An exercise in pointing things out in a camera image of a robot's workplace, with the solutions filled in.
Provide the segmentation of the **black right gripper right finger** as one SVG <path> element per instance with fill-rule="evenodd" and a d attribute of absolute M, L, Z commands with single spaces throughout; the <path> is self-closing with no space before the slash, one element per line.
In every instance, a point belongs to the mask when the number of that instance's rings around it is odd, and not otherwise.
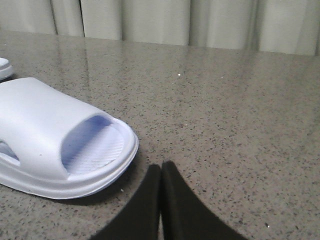
<path fill-rule="evenodd" d="M 162 164 L 161 215 L 166 240 L 244 240 L 194 194 L 172 161 Z"/>

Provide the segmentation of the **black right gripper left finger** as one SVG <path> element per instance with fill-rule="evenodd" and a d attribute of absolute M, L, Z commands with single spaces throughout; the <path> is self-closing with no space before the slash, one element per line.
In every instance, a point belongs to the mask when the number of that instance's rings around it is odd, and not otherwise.
<path fill-rule="evenodd" d="M 157 240 L 161 168 L 148 167 L 140 186 L 125 207 L 92 240 Z"/>

